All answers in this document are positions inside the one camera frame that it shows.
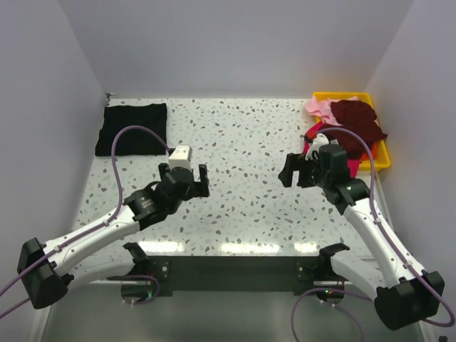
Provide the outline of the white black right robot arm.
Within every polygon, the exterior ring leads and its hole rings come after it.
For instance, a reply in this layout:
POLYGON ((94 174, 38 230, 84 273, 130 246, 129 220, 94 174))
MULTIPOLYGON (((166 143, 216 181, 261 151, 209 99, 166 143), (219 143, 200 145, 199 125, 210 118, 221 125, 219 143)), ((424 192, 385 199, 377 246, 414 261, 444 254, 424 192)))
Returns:
POLYGON ((295 172, 299 187, 323 190, 359 233, 377 264, 368 265, 339 243, 320 250, 315 274, 350 281, 373 302, 378 317, 392 331, 434 316, 445 288, 443 278, 436 271, 428 272, 397 238, 371 199, 367 184, 351 177, 345 150, 340 145, 323 145, 316 152, 289 153, 279 173, 283 186, 292 185, 295 172))

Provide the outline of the dark red t shirt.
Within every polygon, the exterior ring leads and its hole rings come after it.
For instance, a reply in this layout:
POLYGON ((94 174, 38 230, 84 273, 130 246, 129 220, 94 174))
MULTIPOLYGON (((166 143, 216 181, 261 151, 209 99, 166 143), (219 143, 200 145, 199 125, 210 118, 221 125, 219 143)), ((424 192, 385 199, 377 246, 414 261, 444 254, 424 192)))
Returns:
MULTIPOLYGON (((340 100, 331 103, 331 112, 335 117, 339 128, 344 128, 355 133, 363 139, 369 148, 373 144, 387 138, 377 124, 377 115, 374 109, 367 103, 360 100, 340 100)), ((365 148, 352 135, 332 130, 327 133, 332 140, 337 140, 347 152, 351 160, 361 159, 365 148)))

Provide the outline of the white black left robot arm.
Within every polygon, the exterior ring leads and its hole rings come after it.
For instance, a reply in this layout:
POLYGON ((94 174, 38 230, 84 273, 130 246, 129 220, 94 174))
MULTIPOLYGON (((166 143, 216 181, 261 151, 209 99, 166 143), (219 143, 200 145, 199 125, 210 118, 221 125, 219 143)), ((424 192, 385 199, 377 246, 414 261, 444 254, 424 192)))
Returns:
POLYGON ((70 234, 47 242, 36 238, 22 245, 17 272, 35 309, 62 299, 76 281, 73 269, 103 247, 164 221, 195 197, 209 196, 207 166, 199 177, 183 167, 159 166, 160 180, 126 197, 119 207, 70 234))

